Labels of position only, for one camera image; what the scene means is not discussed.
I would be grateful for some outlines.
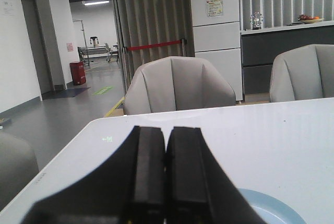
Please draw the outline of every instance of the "light blue plate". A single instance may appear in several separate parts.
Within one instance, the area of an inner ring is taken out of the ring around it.
[[[274,197],[243,188],[239,191],[267,224],[306,224],[295,210]]]

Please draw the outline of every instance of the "blue mat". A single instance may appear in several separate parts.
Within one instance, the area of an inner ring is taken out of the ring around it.
[[[76,95],[88,90],[90,87],[82,87],[82,88],[73,88],[61,91],[60,93],[56,93],[55,95],[51,95],[46,99],[60,99],[60,98],[73,98]]]

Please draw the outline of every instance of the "green floor marking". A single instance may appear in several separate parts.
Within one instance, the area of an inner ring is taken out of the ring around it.
[[[102,87],[99,91],[93,93],[93,95],[102,95],[102,94],[108,92],[112,88],[113,87]]]

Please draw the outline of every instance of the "gray chair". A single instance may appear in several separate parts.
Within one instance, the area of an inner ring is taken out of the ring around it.
[[[334,45],[307,45],[278,55],[269,93],[271,102],[334,97]]]
[[[202,58],[166,57],[140,66],[124,100],[125,114],[235,105],[235,94]]]
[[[36,156],[23,139],[0,133],[0,210],[39,172]]]

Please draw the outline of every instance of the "refrigerator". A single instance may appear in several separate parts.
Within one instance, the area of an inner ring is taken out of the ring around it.
[[[191,0],[195,57],[211,62],[243,100],[239,0]]]

